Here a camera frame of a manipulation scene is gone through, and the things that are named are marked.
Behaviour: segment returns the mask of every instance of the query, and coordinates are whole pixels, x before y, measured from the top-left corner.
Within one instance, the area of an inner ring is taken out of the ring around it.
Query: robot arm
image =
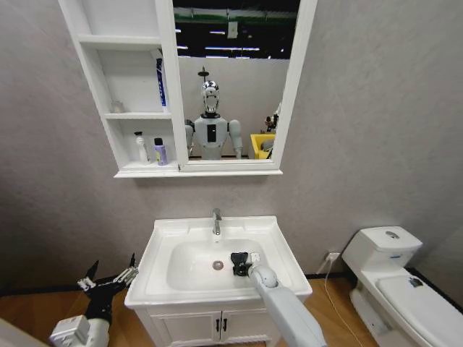
[[[288,346],[327,346],[316,319],[292,291],[278,282],[272,269],[262,265],[253,266],[249,269],[249,277]]]
[[[135,267],[135,254],[132,255],[129,267],[108,282],[93,281],[97,268],[98,261],[77,282],[90,298],[85,315],[58,322],[50,336],[55,347],[107,347],[113,298],[129,286],[138,274],[138,269]]]
[[[233,144],[234,154],[237,159],[241,159],[241,152],[243,149],[243,142],[241,141],[241,125],[239,121],[233,120],[229,123],[229,132],[231,143]]]
[[[194,131],[195,131],[195,123],[193,123],[189,119],[186,120],[185,121],[185,133],[187,134],[188,156],[190,156],[192,152],[192,142],[193,142],[193,132]]]

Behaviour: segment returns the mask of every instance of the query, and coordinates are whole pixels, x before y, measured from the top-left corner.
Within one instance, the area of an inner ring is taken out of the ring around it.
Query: power cord
[[[326,286],[326,283],[328,281],[328,275],[330,274],[331,272],[331,268],[333,266],[333,262],[334,260],[332,259],[328,259],[328,261],[330,262],[330,265],[328,267],[328,272],[326,273],[326,276],[325,276],[325,292],[326,292],[326,295],[328,297],[328,299],[330,300],[331,302],[331,306],[334,308],[334,311],[335,313],[338,315],[339,319],[344,323],[344,325],[346,325],[347,329],[349,329],[350,333],[352,334],[352,336],[354,336],[355,340],[357,340],[358,344],[360,347],[363,347],[362,343],[360,342],[359,338],[357,337],[357,335],[355,335],[355,333],[352,331],[352,329],[350,328],[350,326],[347,324],[347,322],[344,320],[343,317],[341,317],[341,315],[339,314],[339,311],[338,309],[336,308],[336,306],[334,306],[334,302],[333,302],[333,299],[331,298],[330,296],[330,293],[328,292],[328,287]]]

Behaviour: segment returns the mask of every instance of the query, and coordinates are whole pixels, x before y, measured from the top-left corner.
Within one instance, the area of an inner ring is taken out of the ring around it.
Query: bathroom sink
[[[182,242],[172,250],[167,268],[167,284],[180,291],[217,291],[252,287],[248,277],[233,276],[233,263],[230,261],[230,254],[233,252],[262,254],[260,262],[267,264],[262,247],[253,240]]]
[[[230,255],[248,252],[271,267],[300,298],[312,289],[274,216],[157,220],[125,299],[129,307],[260,299],[248,277],[233,274]]]

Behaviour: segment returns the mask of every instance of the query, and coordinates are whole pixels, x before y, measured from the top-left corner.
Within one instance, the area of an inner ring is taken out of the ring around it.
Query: mirror
[[[271,159],[298,0],[173,0],[189,160]]]

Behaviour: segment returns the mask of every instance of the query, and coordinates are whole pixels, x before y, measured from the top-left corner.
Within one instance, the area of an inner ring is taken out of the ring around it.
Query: white bottle
[[[140,161],[143,164],[148,165],[151,162],[151,159],[148,156],[148,151],[146,150],[145,139],[142,137],[143,132],[134,132],[134,134],[136,136],[135,141],[137,142]]]

